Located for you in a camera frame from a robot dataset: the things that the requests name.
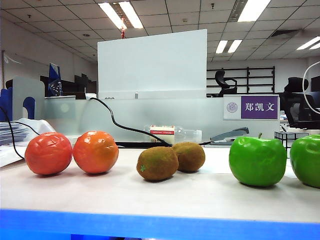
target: air vent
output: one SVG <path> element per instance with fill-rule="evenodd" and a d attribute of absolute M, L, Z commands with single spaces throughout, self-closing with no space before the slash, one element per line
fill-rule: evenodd
<path fill-rule="evenodd" d="M 300 31 L 300 29 L 298 29 L 298 30 L 297 29 L 296 30 L 277 30 L 271 35 L 271 38 L 292 38 L 293 36 L 298 34 L 299 31 Z"/>

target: white table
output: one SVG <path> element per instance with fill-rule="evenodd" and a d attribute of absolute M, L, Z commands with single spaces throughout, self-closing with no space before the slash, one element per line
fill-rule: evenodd
<path fill-rule="evenodd" d="M 320 239 L 320 189 L 290 176 L 270 188 L 240 184 L 229 148 L 204 148 L 196 173 L 147 182 L 136 171 L 142 149 L 120 149 L 106 174 L 74 161 L 43 177 L 24 162 L 1 169 L 2 228 L 161 239 Z"/>

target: cable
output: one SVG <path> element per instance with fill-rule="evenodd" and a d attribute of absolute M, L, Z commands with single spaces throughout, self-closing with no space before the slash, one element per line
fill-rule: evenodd
<path fill-rule="evenodd" d="M 304 96 L 304 99 L 305 99 L 305 101 L 306 101 L 306 104 L 308 104 L 309 108 L 310 108 L 312 111 L 314 111 L 314 112 L 317 113 L 317 114 L 320 114 L 320 112 L 317 111 L 317 110 L 315 110 L 315 109 L 310 105 L 310 103 L 308 102 L 308 99 L 307 99 L 307 96 L 306 96 L 306 90 L 305 90 L 305 77 L 306 77 L 306 74 L 307 74 L 307 72 L 308 72 L 308 70 L 309 70 L 310 68 L 312 68 L 314 65 L 317 65 L 317 64 L 320 64 L 320 61 L 312 64 L 311 66 L 309 66 L 309 67 L 305 70 L 305 72 L 304 72 L 304 74 L 303 74 L 303 78 L 302 78 L 302 90 L 303 90 L 303 96 Z"/>
<path fill-rule="evenodd" d="M 15 123 L 15 124 L 22 124 L 27 126 L 28 128 L 30 128 L 35 134 L 40 135 L 40 133 L 36 132 L 36 130 L 34 130 L 31 126 L 29 126 L 28 124 L 25 124 L 23 122 L 19 122 L 19 121 L 11 121 L 11 123 Z"/>
<path fill-rule="evenodd" d="M 157 139 L 157 140 L 160 141 L 161 143 L 167 145 L 167 147 L 172 147 L 172 144 L 167 143 L 165 140 L 157 137 L 156 135 L 153 135 L 152 133 L 149 133 L 149 132 L 147 132 L 147 131 L 142 131 L 142 130 L 139 130 L 139 129 L 135 129 L 135 128 L 131 128 L 131 127 L 127 127 L 127 126 L 122 126 L 122 125 L 118 124 L 118 123 L 115 121 L 114 113 L 113 113 L 112 110 L 108 107 L 107 104 L 105 104 L 103 101 L 101 101 L 100 99 L 95 98 L 95 97 L 91 97 L 90 100 L 96 100 L 96 101 L 98 101 L 99 103 L 101 103 L 102 105 L 104 105 L 104 106 L 109 110 L 109 112 L 110 112 L 110 114 L 111 114 L 112 122 L 113 122 L 116 126 L 118 126 L 119 128 L 126 129 L 126 130 L 130 130 L 130 131 L 133 131 L 133 132 L 138 132 L 138 133 L 141 133 L 141 134 L 149 135 L 149 136 Z"/>
<path fill-rule="evenodd" d="M 17 149 L 16 149 L 16 143 L 15 143 L 14 130 L 12 129 L 10 119 L 9 119 L 9 117 L 8 117 L 8 115 L 7 115 L 7 113 L 6 113 L 6 111 L 5 111 L 1 106 L 0 106 L 0 109 L 1 109 L 1 110 L 2 110 L 2 112 L 4 113 L 5 118 L 6 118 L 6 121 L 7 121 L 7 123 L 9 124 L 10 131 L 11 131 L 12 144 L 13 144 L 14 151 L 15 151 L 15 153 L 16 153 L 20 158 L 25 159 L 23 156 L 21 156 L 21 155 L 18 153 L 18 151 L 17 151 Z"/>

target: plastic bottle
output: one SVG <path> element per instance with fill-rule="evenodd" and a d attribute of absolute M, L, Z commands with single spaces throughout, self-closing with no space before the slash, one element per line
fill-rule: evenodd
<path fill-rule="evenodd" d="M 154 134 L 157 137 L 165 140 L 169 144 L 176 144 L 181 142 L 201 143 L 202 131 L 184 129 L 181 126 L 174 125 L 146 125 L 144 131 Z M 157 142 L 151 136 L 145 135 L 146 142 Z"/>

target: label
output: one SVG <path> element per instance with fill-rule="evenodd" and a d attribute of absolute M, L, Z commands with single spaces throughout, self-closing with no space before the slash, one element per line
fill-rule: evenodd
<path fill-rule="evenodd" d="M 156 126 L 150 127 L 150 133 L 156 135 L 158 138 L 165 140 L 169 144 L 175 143 L 175 126 Z M 159 142 L 154 137 L 150 136 L 150 141 Z"/>

